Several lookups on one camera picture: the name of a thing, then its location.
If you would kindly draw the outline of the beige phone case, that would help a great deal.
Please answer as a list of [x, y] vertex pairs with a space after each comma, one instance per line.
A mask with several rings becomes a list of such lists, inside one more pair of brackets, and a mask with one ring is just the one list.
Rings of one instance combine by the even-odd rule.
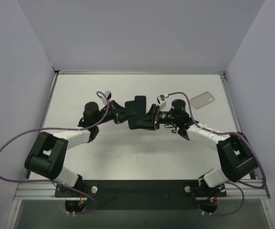
[[206, 91], [203, 92], [202, 94], [195, 96], [190, 100], [190, 104], [195, 108], [195, 109], [200, 109], [209, 103], [212, 103], [215, 100], [214, 96]]

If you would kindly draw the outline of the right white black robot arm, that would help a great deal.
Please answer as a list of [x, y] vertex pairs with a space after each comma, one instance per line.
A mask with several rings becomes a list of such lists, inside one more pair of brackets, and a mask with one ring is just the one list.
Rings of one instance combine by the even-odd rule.
[[215, 188], [228, 181], [238, 182], [258, 168], [251, 150], [240, 137], [215, 134], [212, 129], [206, 131], [205, 127], [195, 125], [186, 112], [185, 101], [181, 99], [172, 101], [168, 112], [161, 111], [160, 106], [153, 104], [145, 116], [136, 123], [138, 129], [151, 131], [158, 130], [160, 125], [170, 125], [182, 138], [217, 151], [220, 167], [199, 177], [199, 186], [202, 188]]

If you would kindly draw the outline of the black smartphone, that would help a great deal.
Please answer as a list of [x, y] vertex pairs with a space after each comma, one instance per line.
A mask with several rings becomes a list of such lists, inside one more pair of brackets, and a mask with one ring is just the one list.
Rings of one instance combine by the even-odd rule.
[[146, 115], [147, 98], [145, 95], [135, 96], [135, 111], [138, 118]]

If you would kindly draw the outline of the black phone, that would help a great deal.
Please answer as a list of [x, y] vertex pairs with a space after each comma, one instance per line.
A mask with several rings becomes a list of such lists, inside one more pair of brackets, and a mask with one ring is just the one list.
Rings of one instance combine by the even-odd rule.
[[141, 105], [141, 103], [136, 100], [125, 102], [125, 108], [128, 110], [131, 110], [133, 113], [128, 119], [128, 127], [130, 130], [137, 129], [136, 123], [139, 120], [140, 105]]

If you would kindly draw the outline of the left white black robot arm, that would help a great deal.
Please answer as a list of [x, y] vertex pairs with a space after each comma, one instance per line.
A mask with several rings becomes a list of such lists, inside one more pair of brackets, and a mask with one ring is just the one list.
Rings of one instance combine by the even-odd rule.
[[92, 142], [99, 133], [97, 122], [102, 124], [114, 121], [115, 124], [121, 124], [135, 114], [134, 110], [124, 108], [114, 100], [102, 109], [99, 109], [96, 102], [88, 102], [85, 104], [83, 117], [78, 126], [91, 126], [91, 128], [55, 134], [39, 133], [25, 159], [24, 167], [42, 177], [66, 185], [65, 190], [71, 196], [78, 196], [83, 190], [83, 185], [80, 182], [82, 177], [63, 165], [67, 150]]

